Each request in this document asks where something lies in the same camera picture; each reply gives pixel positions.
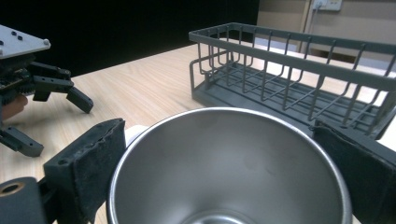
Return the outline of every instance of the wire basket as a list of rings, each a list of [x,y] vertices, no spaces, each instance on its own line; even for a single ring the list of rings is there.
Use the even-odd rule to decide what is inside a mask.
[[[204,105],[259,110],[307,133],[316,119],[329,120],[374,139],[396,113],[394,45],[240,23],[189,36],[198,43],[198,59],[190,64],[192,98]],[[258,36],[267,39],[266,46],[255,44]],[[274,43],[283,43],[283,49],[273,48]],[[304,53],[290,50],[292,46]],[[311,49],[322,49],[328,56],[312,56]],[[355,55],[354,63],[335,60],[339,52]],[[386,61],[387,68],[360,64],[372,55]]]

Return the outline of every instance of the wall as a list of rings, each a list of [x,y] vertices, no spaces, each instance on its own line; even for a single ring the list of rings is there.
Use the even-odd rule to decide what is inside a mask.
[[[313,0],[261,0],[257,24],[276,29],[396,44],[396,1],[344,0],[340,11],[313,13]],[[352,52],[340,52],[346,56]],[[381,56],[368,54],[366,65],[384,68]]]
[[[192,44],[188,32],[256,24],[259,0],[0,1],[0,24],[47,38],[37,61],[81,75]]]

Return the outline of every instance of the table surface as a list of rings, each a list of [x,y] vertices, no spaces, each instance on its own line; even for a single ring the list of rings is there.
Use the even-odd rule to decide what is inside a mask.
[[[0,145],[0,183],[23,176],[41,179],[46,161],[99,122],[123,118],[125,128],[150,126],[204,107],[191,99],[189,64],[196,58],[197,48],[192,45],[74,77],[75,86],[94,101],[90,114],[67,101],[65,94],[53,93],[46,103],[29,98],[25,110],[4,124],[16,127],[45,148],[40,157],[28,158]],[[396,149],[396,139],[390,136],[395,131],[393,121],[380,143]],[[96,222],[107,223],[104,206]]]

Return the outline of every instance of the stainless steel cup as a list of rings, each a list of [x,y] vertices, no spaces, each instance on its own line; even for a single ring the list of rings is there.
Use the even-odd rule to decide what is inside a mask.
[[[111,223],[347,224],[347,187],[328,155],[283,120],[213,107],[165,119],[113,176]]]

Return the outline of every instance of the robotic arm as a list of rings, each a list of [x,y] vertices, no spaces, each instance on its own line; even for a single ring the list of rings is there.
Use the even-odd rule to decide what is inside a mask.
[[[0,121],[2,106],[18,94],[33,94],[34,101],[46,102],[52,92],[66,93],[66,99],[85,113],[93,101],[74,87],[70,72],[34,62],[33,52],[49,49],[48,39],[40,39],[0,25]],[[25,156],[38,157],[43,146],[13,127],[0,123],[0,142]]]

